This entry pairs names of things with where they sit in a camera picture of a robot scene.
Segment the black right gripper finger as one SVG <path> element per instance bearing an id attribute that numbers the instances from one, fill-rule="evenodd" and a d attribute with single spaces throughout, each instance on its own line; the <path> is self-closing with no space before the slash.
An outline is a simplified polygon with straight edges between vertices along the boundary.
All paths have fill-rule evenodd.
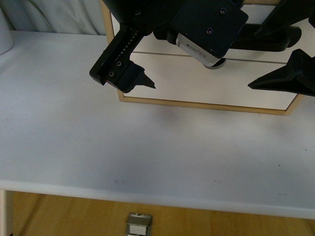
<path id="1" fill-rule="evenodd" d="M 120 25 L 120 30 L 91 68 L 90 76 L 101 85 L 108 83 L 123 93 L 135 86 L 155 89 L 145 69 L 130 60 L 131 53 L 144 37 L 140 32 Z"/>
<path id="2" fill-rule="evenodd" d="M 287 64 L 248 84 L 251 89 L 315 95 L 315 59 L 301 49 L 294 50 Z"/>

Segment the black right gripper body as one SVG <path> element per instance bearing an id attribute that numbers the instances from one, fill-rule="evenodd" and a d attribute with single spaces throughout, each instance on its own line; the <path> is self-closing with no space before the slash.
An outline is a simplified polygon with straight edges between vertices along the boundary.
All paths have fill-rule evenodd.
<path id="1" fill-rule="evenodd" d="M 248 15 L 242 10 L 241 0 L 107 0 L 105 5 L 120 25 L 130 27 L 145 36 L 156 28 L 185 22 L 244 22 Z M 258 38 L 287 27 L 295 27 L 295 20 L 275 23 L 269 16 L 258 24 L 254 33 Z"/>

